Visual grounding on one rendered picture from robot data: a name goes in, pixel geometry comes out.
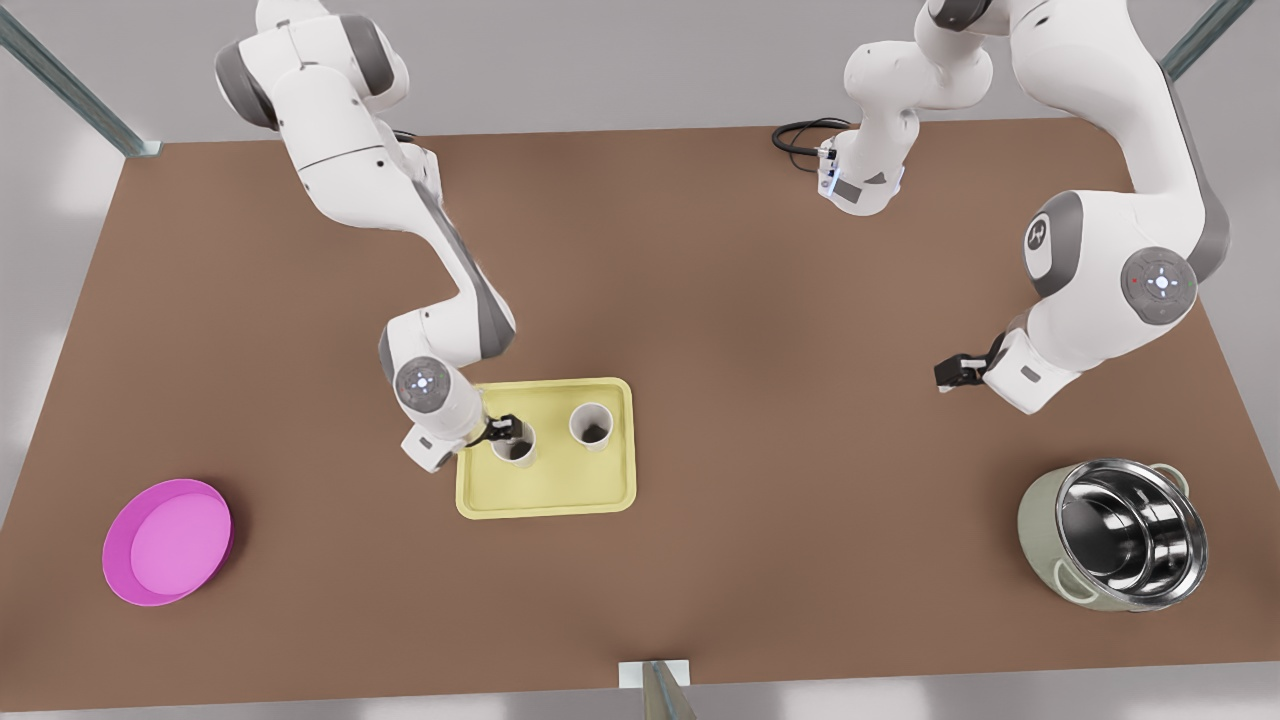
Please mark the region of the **white IKEA cup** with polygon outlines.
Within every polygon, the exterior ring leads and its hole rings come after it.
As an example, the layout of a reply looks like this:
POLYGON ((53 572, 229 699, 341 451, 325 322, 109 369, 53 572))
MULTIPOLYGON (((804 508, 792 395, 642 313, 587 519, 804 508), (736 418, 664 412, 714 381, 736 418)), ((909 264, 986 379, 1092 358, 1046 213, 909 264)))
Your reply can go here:
POLYGON ((490 438, 493 454, 515 468, 530 468, 536 461, 536 432, 527 423, 521 423, 518 430, 503 430, 500 437, 490 438))
POLYGON ((604 451, 611 441, 614 418, 603 404, 581 404, 571 413, 568 428, 573 439, 586 451, 598 454, 604 451))

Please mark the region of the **yellow rectangular tray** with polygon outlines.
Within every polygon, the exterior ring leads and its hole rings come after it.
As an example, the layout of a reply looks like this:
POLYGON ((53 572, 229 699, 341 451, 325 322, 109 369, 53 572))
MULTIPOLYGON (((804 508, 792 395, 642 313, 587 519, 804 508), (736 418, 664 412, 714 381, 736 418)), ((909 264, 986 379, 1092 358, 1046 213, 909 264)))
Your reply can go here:
POLYGON ((500 461, 490 445, 463 451, 457 462, 454 506, 468 519, 544 518, 620 512, 637 493, 634 396, 616 377, 486 383, 486 407, 513 414, 536 432, 530 468, 500 461), (605 405, 614 429, 604 451, 586 451, 570 434, 581 404, 605 405))

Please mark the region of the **green steel-lined pot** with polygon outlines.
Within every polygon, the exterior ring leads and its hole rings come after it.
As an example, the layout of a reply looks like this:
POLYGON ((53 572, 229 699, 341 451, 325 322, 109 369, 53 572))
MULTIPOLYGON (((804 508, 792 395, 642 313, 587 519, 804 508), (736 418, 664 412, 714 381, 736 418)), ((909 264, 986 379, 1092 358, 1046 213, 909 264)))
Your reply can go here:
POLYGON ((1204 579, 1208 541, 1187 477, 1164 462, 1101 457, 1034 480, 1018 538, 1059 597, 1101 612, 1153 612, 1204 579))

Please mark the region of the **pink round bowl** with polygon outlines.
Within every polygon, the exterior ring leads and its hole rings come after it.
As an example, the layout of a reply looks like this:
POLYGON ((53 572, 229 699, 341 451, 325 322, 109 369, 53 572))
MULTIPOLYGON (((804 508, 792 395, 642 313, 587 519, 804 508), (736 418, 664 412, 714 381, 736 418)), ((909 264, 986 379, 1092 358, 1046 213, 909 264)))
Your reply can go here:
POLYGON ((102 577, 127 603, 174 603, 210 582, 230 557, 236 525, 212 486, 170 479, 140 492, 105 534, 102 577))

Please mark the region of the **silver frame post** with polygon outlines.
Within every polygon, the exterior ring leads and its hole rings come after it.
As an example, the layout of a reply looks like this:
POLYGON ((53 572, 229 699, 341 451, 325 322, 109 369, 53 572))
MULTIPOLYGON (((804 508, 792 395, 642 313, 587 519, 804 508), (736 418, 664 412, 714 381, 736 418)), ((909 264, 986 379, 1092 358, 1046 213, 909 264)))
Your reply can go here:
POLYGON ((686 659, 620 662, 618 688, 643 692, 643 720, 698 720, 685 693, 691 685, 686 659))
POLYGON ((1180 79, 1234 26, 1256 0, 1213 0, 1160 60, 1170 81, 1180 79))
POLYGON ((20 20, 0 5, 0 47, 64 101, 124 158, 155 158, 163 143, 141 138, 70 72, 20 20))

